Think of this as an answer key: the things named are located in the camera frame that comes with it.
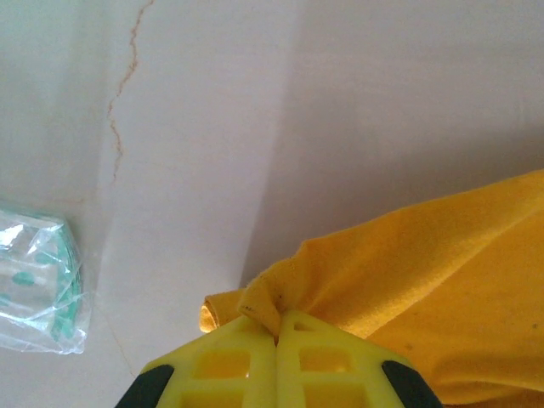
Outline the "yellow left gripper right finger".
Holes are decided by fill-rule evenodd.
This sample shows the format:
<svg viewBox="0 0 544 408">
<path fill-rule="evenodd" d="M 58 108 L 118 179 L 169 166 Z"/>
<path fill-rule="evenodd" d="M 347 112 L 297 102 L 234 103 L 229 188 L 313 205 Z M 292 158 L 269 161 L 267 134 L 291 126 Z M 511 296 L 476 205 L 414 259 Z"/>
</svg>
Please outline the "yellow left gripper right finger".
<svg viewBox="0 0 544 408">
<path fill-rule="evenodd" d="M 277 408 L 443 408 L 408 359 L 298 311 L 282 316 Z"/>
</svg>

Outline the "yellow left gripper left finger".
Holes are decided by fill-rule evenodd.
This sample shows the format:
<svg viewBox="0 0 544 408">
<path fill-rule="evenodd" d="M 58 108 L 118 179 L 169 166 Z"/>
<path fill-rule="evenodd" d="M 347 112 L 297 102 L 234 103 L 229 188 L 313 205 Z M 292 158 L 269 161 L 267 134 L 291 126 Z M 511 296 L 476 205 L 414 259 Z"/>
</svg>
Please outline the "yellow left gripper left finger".
<svg viewBox="0 0 544 408">
<path fill-rule="evenodd" d="M 276 346 L 246 317 L 149 362 L 115 408 L 275 408 Z"/>
</svg>

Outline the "yellow t-shirt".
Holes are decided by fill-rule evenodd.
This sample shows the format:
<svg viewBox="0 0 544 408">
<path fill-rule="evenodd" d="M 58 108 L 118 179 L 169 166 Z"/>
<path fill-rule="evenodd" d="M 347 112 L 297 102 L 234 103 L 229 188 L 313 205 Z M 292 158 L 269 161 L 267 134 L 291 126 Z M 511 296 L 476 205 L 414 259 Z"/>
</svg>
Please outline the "yellow t-shirt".
<svg viewBox="0 0 544 408">
<path fill-rule="evenodd" d="M 450 408 L 544 408 L 544 169 L 304 241 L 200 328 L 289 309 L 406 356 Z"/>
</svg>

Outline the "clear green-dotted plastic bag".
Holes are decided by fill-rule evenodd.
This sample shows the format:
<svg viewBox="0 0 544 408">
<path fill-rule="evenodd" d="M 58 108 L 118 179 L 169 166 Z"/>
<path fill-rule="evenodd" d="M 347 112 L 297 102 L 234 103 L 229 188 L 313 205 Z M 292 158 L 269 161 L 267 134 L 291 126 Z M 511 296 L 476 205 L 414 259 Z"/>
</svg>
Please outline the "clear green-dotted plastic bag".
<svg viewBox="0 0 544 408">
<path fill-rule="evenodd" d="M 67 219 L 0 201 L 0 348 L 80 354 L 90 293 Z"/>
</svg>

